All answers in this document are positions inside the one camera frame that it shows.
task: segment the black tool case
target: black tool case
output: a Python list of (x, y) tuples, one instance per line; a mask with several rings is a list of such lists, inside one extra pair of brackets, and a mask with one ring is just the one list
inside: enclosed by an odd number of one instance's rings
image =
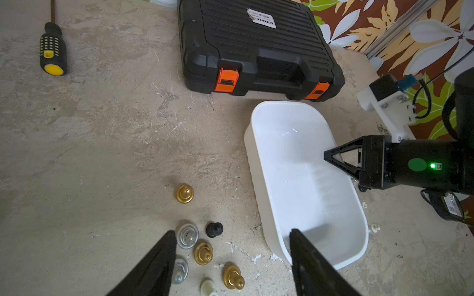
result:
[[(272, 16), (276, 28), (253, 22), (248, 9)], [(179, 0), (178, 21), (182, 71), (190, 90), (236, 96), (259, 90), (325, 101), (345, 83), (312, 12), (302, 4)]]

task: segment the floral wallpaper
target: floral wallpaper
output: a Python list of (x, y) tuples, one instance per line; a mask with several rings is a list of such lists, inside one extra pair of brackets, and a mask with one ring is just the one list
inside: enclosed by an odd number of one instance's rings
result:
[(308, 6), (333, 46), (365, 51), (417, 0), (294, 0)]
[[(439, 0), (371, 62), (379, 75), (391, 73), (401, 79), (408, 74), (421, 73), (429, 81), (474, 47), (473, 25), (474, 0)], [(441, 111), (454, 91), (456, 76), (471, 67), (474, 67), (474, 54), (428, 85), (432, 111), (410, 127), (417, 139), (451, 139), (443, 125)], [(407, 91), (410, 99), (418, 87)], [(419, 115), (426, 112), (427, 102), (422, 91), (417, 99)], [(451, 113), (450, 120), (456, 126), (456, 110)]]

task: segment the screwdriver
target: screwdriver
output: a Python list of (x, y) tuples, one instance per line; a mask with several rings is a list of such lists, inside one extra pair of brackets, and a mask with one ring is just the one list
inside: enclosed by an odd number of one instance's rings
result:
[(51, 0), (51, 22), (45, 24), (45, 33), (39, 40), (39, 64), (54, 76), (67, 73), (66, 43), (62, 36), (61, 28), (55, 24), (55, 0)]

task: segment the orange latch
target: orange latch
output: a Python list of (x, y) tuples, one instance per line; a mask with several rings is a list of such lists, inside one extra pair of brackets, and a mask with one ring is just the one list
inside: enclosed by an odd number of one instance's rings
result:
[(235, 70), (219, 70), (219, 76), (217, 77), (217, 84), (214, 88), (215, 91), (221, 92), (233, 92), (238, 80), (238, 71)]
[(311, 94), (307, 95), (305, 99), (318, 99), (329, 88), (329, 83), (318, 82), (318, 85), (313, 89)]

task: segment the green circle sticker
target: green circle sticker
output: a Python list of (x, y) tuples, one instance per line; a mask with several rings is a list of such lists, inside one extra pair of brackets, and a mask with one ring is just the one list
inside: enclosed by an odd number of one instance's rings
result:
[(424, 171), (428, 167), (428, 165), (426, 164), (426, 161), (424, 159), (412, 158), (408, 162), (408, 167), (410, 168), (410, 170)]

